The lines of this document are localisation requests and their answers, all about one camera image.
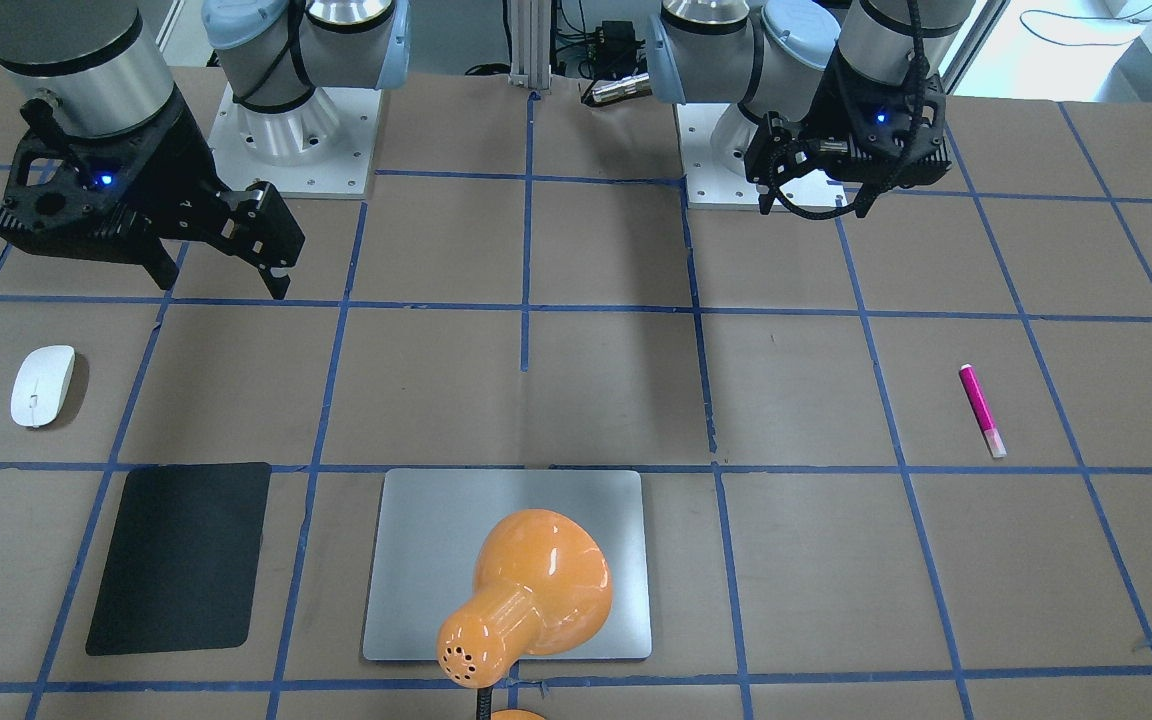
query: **black mouse pad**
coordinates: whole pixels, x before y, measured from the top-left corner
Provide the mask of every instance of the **black mouse pad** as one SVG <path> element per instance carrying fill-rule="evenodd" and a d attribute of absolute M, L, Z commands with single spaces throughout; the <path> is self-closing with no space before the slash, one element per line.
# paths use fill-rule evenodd
<path fill-rule="evenodd" d="M 270 465 L 166 465 L 127 475 L 88 655 L 247 642 Z"/>

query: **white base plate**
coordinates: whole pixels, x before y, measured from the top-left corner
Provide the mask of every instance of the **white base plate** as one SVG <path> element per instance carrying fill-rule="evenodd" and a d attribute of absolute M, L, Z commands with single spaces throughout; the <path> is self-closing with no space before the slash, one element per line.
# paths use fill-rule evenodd
<path fill-rule="evenodd" d="M 690 209 L 749 210 L 758 209 L 758 190 L 744 176 L 728 170 L 714 158 L 708 136 L 727 105 L 689 103 L 676 105 L 679 149 L 682 169 L 687 174 L 687 205 Z M 838 200 L 846 202 L 841 184 L 832 184 L 826 174 L 814 170 L 805 177 L 790 181 L 782 190 L 796 205 L 811 210 L 835 209 Z M 781 209 L 780 204 L 772 205 Z"/>
<path fill-rule="evenodd" d="M 612 570 L 612 613 L 571 651 L 529 660 L 652 655 L 643 478 L 631 470 L 389 470 L 380 495 L 362 657 L 434 661 L 435 636 L 470 600 L 492 528 L 529 507 L 561 511 L 594 538 Z"/>
<path fill-rule="evenodd" d="M 234 92 L 227 85 L 215 111 L 207 145 L 215 158 L 215 173 L 234 190 L 256 181 L 274 183 L 283 197 L 365 200 L 371 179 L 376 131 L 380 127 L 381 91 L 362 88 L 325 88 L 340 109 L 340 131 L 321 152 L 323 158 L 306 165 L 271 165 L 247 149 L 233 113 Z"/>

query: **pen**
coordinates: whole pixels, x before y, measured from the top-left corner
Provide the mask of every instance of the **pen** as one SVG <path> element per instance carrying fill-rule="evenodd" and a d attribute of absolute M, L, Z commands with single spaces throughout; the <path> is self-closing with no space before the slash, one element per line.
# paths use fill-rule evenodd
<path fill-rule="evenodd" d="M 980 434 L 984 442 L 990 447 L 990 455 L 995 457 L 1007 456 L 1007 448 L 1002 445 L 1002 433 L 998 432 L 998 425 L 990 414 L 990 404 L 984 400 L 984 392 L 980 382 L 975 377 L 972 365 L 964 365 L 958 369 L 958 379 L 963 381 L 963 389 L 968 393 L 968 401 L 972 402 L 972 411 L 977 416 L 977 424 L 980 425 Z"/>

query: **orange desk lamp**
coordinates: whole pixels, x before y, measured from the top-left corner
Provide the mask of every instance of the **orange desk lamp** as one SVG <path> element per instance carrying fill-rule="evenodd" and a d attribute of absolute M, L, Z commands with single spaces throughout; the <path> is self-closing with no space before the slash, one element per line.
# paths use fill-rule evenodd
<path fill-rule="evenodd" d="M 439 629 L 439 665 L 479 691 L 477 719 L 541 720 L 524 710 L 493 715 L 492 687 L 523 655 L 554 655 L 594 637 L 611 611 L 611 571 L 594 538 L 558 511 L 515 511 L 483 543 L 473 597 Z"/>

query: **white mouse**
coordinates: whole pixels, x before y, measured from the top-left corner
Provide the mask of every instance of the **white mouse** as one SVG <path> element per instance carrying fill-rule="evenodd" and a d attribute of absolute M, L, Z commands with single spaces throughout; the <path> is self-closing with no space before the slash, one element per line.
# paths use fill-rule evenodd
<path fill-rule="evenodd" d="M 69 378 L 74 374 L 74 348 L 50 344 L 32 351 L 20 364 L 12 388 L 12 418 L 28 429 L 40 429 L 60 415 Z"/>

